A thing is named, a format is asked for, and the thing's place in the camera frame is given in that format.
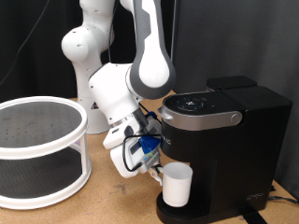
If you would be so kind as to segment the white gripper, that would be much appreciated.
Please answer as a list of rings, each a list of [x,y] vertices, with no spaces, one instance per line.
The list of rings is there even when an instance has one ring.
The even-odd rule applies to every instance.
[[[125,125],[112,133],[118,137],[119,144],[110,150],[110,158],[120,175],[130,178],[149,172],[162,185],[163,180],[159,177],[164,172],[163,166],[159,165],[161,125],[150,122],[141,133],[134,133],[132,125]]]

